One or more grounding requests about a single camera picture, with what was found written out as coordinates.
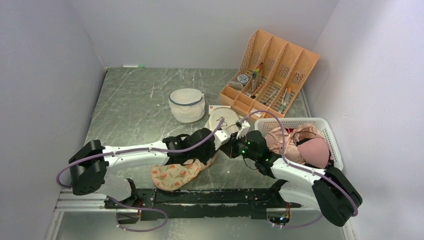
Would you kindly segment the tulip print mesh laundry bag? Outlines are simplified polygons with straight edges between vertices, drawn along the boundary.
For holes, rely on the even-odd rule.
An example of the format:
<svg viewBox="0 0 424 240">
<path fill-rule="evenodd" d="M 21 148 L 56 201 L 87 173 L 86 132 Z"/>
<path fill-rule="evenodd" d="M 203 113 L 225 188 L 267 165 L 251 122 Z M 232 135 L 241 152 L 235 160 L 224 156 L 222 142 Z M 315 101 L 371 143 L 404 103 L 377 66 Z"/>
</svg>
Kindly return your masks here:
<svg viewBox="0 0 424 240">
<path fill-rule="evenodd" d="M 152 182 L 163 191 L 178 190 L 213 164 L 217 155 L 217 153 L 213 155 L 206 164 L 199 159 L 189 159 L 183 164 L 153 165 L 151 167 Z"/>
</svg>

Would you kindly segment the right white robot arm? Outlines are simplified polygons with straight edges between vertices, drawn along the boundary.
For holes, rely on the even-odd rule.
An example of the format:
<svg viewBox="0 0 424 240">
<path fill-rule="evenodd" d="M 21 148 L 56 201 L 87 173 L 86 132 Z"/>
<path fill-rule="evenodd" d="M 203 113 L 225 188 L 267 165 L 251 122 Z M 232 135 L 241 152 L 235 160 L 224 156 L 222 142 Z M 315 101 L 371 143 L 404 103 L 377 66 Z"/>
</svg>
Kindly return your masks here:
<svg viewBox="0 0 424 240">
<path fill-rule="evenodd" d="M 258 130 L 214 133 L 215 149 L 229 158 L 241 156 L 252 160 L 262 175 L 283 180 L 280 188 L 270 193 L 275 207 L 295 203 L 320 211 L 333 225 L 342 227 L 358 215 L 363 199 L 346 176 L 336 167 L 319 169 L 301 165 L 269 150 L 263 134 Z"/>
</svg>

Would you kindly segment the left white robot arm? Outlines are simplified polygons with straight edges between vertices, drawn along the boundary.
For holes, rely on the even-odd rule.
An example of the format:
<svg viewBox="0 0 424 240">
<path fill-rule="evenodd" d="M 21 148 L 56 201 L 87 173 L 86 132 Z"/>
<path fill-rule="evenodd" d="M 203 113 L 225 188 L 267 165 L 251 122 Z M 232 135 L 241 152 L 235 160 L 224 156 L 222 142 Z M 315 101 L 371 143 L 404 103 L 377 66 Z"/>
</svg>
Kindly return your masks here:
<svg viewBox="0 0 424 240">
<path fill-rule="evenodd" d="M 68 161 L 70 188 L 76 196 L 102 193 L 132 208 L 139 200 L 135 183 L 115 176 L 115 171 L 153 165 L 189 165 L 195 160 L 207 164 L 218 149 L 216 132 L 208 128 L 134 146 L 103 146 L 100 140 L 91 140 Z"/>
</svg>

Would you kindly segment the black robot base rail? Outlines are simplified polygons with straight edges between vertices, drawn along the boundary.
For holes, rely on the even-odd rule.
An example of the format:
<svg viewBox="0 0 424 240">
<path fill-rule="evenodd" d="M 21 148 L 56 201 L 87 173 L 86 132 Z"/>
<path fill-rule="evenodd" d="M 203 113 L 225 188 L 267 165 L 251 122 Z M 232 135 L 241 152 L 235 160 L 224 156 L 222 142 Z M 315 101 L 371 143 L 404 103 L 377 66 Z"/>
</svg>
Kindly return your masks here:
<svg viewBox="0 0 424 240">
<path fill-rule="evenodd" d="M 210 188 L 178 189 L 164 191 L 154 188 L 139 188 L 136 196 L 115 203 L 109 197 L 104 202 L 106 209 L 122 210 L 124 205 L 141 207 L 140 221 L 170 219 L 237 218 L 249 217 L 265 220 L 271 209 L 299 208 L 298 203 L 285 202 L 275 187 L 270 188 Z"/>
</svg>

